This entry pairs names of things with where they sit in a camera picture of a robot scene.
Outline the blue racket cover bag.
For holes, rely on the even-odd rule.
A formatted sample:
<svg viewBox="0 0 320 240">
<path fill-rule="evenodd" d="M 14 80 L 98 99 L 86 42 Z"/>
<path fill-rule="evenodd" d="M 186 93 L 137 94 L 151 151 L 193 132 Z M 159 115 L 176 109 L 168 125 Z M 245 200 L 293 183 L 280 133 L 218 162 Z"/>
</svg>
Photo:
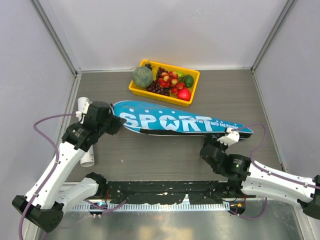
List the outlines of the blue racket cover bag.
<svg viewBox="0 0 320 240">
<path fill-rule="evenodd" d="M 124 100 L 113 105 L 115 116 L 125 120 L 129 130 L 147 135 L 214 135 L 224 134 L 227 128 L 239 129 L 241 139 L 254 132 L 241 123 L 225 121 L 150 102 Z"/>
</svg>

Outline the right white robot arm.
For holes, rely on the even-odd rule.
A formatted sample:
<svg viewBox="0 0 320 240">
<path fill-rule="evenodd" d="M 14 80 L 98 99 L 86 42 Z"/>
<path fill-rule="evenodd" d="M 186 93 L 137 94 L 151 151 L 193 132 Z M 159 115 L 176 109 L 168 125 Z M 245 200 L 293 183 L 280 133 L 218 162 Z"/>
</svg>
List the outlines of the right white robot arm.
<svg viewBox="0 0 320 240">
<path fill-rule="evenodd" d="M 228 179 L 226 191 L 230 196 L 242 194 L 273 199 L 301 207 L 308 217 L 320 218 L 318 175 L 313 178 L 293 175 L 268 167 L 251 157 L 227 154 L 227 148 L 240 140 L 238 132 L 208 136 L 199 152 L 215 174 Z"/>
</svg>

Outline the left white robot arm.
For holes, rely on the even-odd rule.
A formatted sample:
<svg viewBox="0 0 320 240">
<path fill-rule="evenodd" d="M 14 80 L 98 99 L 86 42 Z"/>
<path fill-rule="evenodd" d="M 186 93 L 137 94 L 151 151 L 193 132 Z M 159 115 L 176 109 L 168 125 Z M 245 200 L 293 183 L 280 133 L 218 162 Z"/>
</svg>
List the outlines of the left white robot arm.
<svg viewBox="0 0 320 240">
<path fill-rule="evenodd" d="M 115 116 L 112 104 L 102 101 L 85 103 L 84 109 L 74 116 L 80 120 L 67 127 L 61 143 L 50 141 L 55 156 L 42 176 L 26 194 L 16 195 L 12 200 L 13 207 L 21 214 L 20 225 L 27 219 L 50 233 L 74 205 L 89 197 L 102 199 L 107 194 L 107 180 L 94 172 L 64 193 L 59 191 L 90 147 L 102 135 L 116 134 L 125 121 Z"/>
</svg>

